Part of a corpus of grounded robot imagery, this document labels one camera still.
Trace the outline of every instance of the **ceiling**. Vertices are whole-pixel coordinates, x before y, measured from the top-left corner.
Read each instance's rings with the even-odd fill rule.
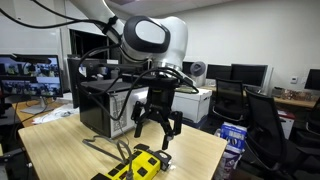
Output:
[[[129,15],[161,16],[233,0],[105,0],[108,6]]]

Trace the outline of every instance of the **office room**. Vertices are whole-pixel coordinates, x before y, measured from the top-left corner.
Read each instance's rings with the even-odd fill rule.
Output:
[[[320,16],[318,10],[320,7],[319,1],[217,0],[214,1],[216,3],[212,3],[213,0],[209,1],[201,0],[201,3],[192,0],[173,1],[174,3],[171,2],[171,6],[174,7],[172,11],[160,1],[153,2],[157,7],[152,6],[152,3],[145,2],[148,5],[145,5],[146,9],[140,12],[137,12],[138,6],[130,6],[130,3],[125,5],[127,12],[117,9],[120,5],[109,3],[111,3],[110,9],[123,22],[133,15],[147,15],[152,18],[175,16],[184,21],[188,30],[188,41],[183,61],[201,61],[206,66],[209,64],[227,66],[231,66],[231,64],[267,65],[267,72],[261,87],[264,95],[273,96],[274,87],[277,87],[294,93],[307,92],[309,98],[306,101],[308,102],[314,101],[316,97],[319,97],[319,90],[305,88],[310,69],[320,69],[318,60],[320,56],[320,36],[318,35],[320,32],[320,23],[318,21]],[[39,2],[63,15],[79,19],[85,18],[84,14],[68,0],[39,0]],[[32,1],[1,0],[0,6],[10,16],[27,24],[47,26],[67,22],[65,18],[49,13]],[[14,23],[1,13],[0,24],[0,54],[57,55],[61,70],[61,83],[64,90],[71,88],[67,59],[68,55],[74,53],[74,49],[72,48],[73,42],[70,30],[98,36],[103,35],[95,25],[89,23],[69,24],[53,29],[26,28]],[[16,97],[6,98],[6,102],[12,104],[19,101],[20,99]],[[295,140],[296,136],[293,134],[299,132],[296,129],[305,129],[305,120],[312,107],[292,106],[285,103],[277,103],[277,107],[279,104],[281,110],[292,112],[295,115],[295,121],[292,121],[291,135],[288,138]],[[208,111],[209,115],[206,122],[198,129],[213,136],[215,130],[220,127],[223,121],[221,119],[216,120],[216,116],[210,115],[212,114],[212,109],[209,108]],[[11,131],[12,128],[21,128],[12,125],[14,113],[13,107],[6,110],[5,116],[8,116],[8,118],[5,121],[8,121],[9,124],[4,123],[4,126],[0,126],[1,144],[4,152],[19,147],[18,144],[21,144],[19,137],[17,137],[18,140],[13,140],[10,135],[14,132],[14,130]],[[177,136],[172,141],[173,146],[174,141],[178,140],[180,136]],[[10,141],[8,147],[3,145],[5,141]],[[161,148],[162,134],[159,144],[159,148]],[[13,160],[12,164],[8,165],[13,170],[11,177],[17,177],[17,179],[24,179],[23,177],[25,176],[29,176],[29,179],[36,177],[37,171],[34,172],[32,168],[25,168],[24,161],[26,160],[24,155],[20,154],[16,159]],[[251,167],[246,163],[240,163],[237,169],[239,169],[241,175],[247,175],[252,179],[265,175],[264,173],[261,175],[261,172],[268,172],[261,166],[258,168],[256,166]],[[201,177],[210,179],[212,174],[207,174]],[[295,175],[297,179],[306,177],[308,179],[318,179],[319,177],[317,173],[309,173],[305,170],[298,170]]]

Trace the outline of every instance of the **blue box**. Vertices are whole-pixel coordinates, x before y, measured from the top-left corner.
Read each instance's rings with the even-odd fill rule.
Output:
[[[228,145],[243,150],[245,147],[245,137],[247,128],[233,125],[231,123],[223,123],[221,126],[220,137],[228,141]]]

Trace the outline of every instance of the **desk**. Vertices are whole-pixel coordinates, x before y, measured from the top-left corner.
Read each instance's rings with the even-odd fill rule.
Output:
[[[19,130],[39,179],[88,180],[97,173],[108,173],[119,164],[81,142],[95,133],[79,119],[79,115],[72,115]],[[151,150],[161,149],[164,134],[160,124],[150,121],[143,127],[140,138],[134,138],[133,134],[134,131],[127,133],[131,148],[143,143]],[[181,134],[170,141],[166,150],[175,168],[160,171],[154,179],[211,179],[226,144],[224,139],[182,125]],[[98,139],[95,145],[119,155],[115,146],[106,140]]]
[[[203,86],[200,88],[211,90],[213,92],[216,92],[217,90],[215,86]],[[316,104],[315,101],[299,101],[299,100],[293,100],[293,99],[289,100],[289,99],[282,99],[282,98],[274,98],[274,102],[279,104],[287,104],[291,106],[299,106],[304,108],[313,108],[313,106]]]
[[[24,112],[21,112],[20,110],[25,109],[25,108],[27,108],[27,107],[29,107],[29,106],[31,106],[31,105],[35,105],[35,104],[37,104],[37,103],[39,103],[39,101],[36,101],[36,100],[34,100],[34,101],[28,101],[28,104],[27,104],[26,102],[20,102],[20,103],[18,104],[18,106],[17,106],[17,104],[12,104],[12,107],[13,107],[14,110],[16,110],[16,113],[17,113],[18,118],[19,118],[21,121],[23,121],[24,119],[27,119],[27,118],[30,118],[31,116],[33,116],[33,114],[24,113]],[[49,107],[52,107],[52,108],[58,108],[58,107],[60,107],[60,106],[62,106],[62,105],[63,105],[63,104],[56,103],[56,102],[53,102],[53,103],[48,104],[48,106],[49,106]],[[40,114],[34,116],[34,118],[40,117],[40,116],[44,116],[44,115],[46,115],[47,113],[48,113],[48,112],[40,113]],[[24,122],[22,123],[23,127],[33,126],[32,121],[33,121],[34,118],[31,118],[31,119],[28,119],[28,120],[24,121]]]

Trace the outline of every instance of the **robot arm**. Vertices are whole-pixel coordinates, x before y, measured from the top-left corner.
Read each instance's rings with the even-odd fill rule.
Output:
[[[108,8],[105,0],[71,0],[89,19],[109,22],[115,14]],[[154,67],[170,67],[182,70],[188,41],[186,24],[176,17],[153,19],[134,16],[123,24],[119,19],[111,26],[98,26],[115,43],[121,44],[122,53],[136,61],[151,59]]]

